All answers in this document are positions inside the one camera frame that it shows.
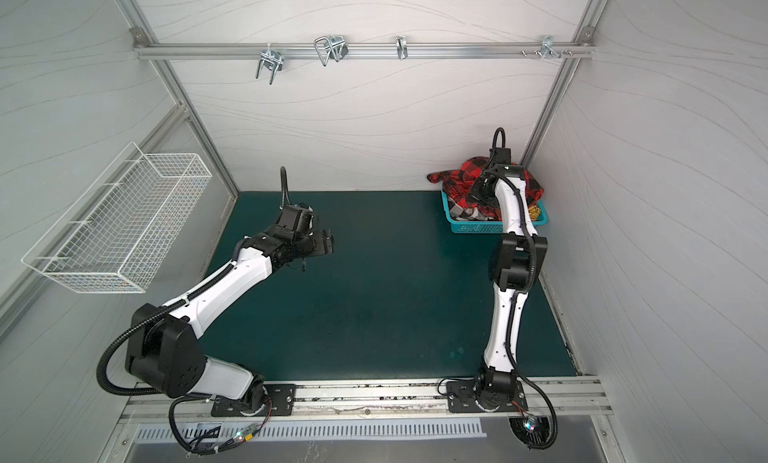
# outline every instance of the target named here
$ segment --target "blue plastic basket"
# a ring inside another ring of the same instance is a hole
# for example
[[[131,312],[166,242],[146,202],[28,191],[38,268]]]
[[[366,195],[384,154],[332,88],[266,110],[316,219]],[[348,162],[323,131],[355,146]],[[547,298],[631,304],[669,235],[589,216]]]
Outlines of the blue plastic basket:
[[[450,210],[448,210],[448,197],[441,191],[442,195],[442,208],[446,210],[446,218],[451,223],[451,231],[454,233],[501,233],[504,223],[501,221],[456,221],[451,218]],[[533,226],[541,226],[547,224],[549,217],[547,216],[547,209],[544,208],[542,200],[538,200],[538,207],[542,210],[542,215],[533,222]]]

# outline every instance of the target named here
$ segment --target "ventilation slot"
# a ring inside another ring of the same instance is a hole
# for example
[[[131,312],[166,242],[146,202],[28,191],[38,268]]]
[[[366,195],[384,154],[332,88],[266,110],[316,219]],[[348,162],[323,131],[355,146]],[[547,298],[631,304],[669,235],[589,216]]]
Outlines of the ventilation slot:
[[[187,423],[179,430],[189,440],[221,425],[221,441],[245,428],[247,421],[231,423]],[[436,440],[485,438],[479,418],[398,419],[374,421],[270,421],[252,441],[329,441],[329,440]],[[142,423],[137,443],[176,442],[168,425]]]

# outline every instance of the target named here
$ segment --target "pile of clothes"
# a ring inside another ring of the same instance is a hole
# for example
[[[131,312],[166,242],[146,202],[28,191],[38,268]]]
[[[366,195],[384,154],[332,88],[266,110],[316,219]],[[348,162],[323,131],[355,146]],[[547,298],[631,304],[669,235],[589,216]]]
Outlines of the pile of clothes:
[[[472,184],[480,177],[480,173],[488,162],[486,156],[475,156],[466,160],[460,170],[433,172],[427,175],[430,182],[442,182],[442,190],[448,198],[448,209],[451,218],[456,221],[501,221],[502,210],[498,202],[485,205],[477,202],[469,195]],[[542,214],[538,208],[538,200],[542,198],[544,188],[525,170],[525,199],[528,211],[534,221]]]

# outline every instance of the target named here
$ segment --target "dark green mat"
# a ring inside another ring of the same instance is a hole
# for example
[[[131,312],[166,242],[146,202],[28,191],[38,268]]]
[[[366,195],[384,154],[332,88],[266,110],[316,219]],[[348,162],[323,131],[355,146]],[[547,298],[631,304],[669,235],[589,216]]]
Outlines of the dark green mat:
[[[455,235],[437,192],[292,192],[329,228],[335,253],[283,267],[230,306],[201,339],[206,354],[269,380],[474,375],[493,315],[494,235]],[[274,222],[280,194],[244,192],[209,271],[238,239]],[[540,285],[523,311],[519,363],[573,376]]]

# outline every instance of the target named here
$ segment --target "gray wavy pattern wall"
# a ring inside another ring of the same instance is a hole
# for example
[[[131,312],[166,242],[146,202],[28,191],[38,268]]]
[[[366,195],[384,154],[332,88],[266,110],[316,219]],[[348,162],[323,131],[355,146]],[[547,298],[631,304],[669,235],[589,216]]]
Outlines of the gray wavy pattern wall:
[[[0,0],[0,295],[61,212],[173,107],[131,44],[113,0]],[[203,152],[185,126],[163,150]],[[199,281],[228,203],[213,178],[182,229],[184,244],[170,249],[144,295],[77,295],[40,282],[38,300],[0,343],[0,460],[98,459],[126,400],[98,387],[101,352],[138,306]],[[109,374],[135,382],[119,355]]]
[[[533,165],[628,461],[768,459],[768,0],[610,0]]]
[[[587,0],[138,0],[167,43],[570,40]],[[519,158],[557,61],[287,61],[274,85],[255,61],[174,62],[235,180],[292,188],[435,189],[428,172],[486,154],[504,126]]]

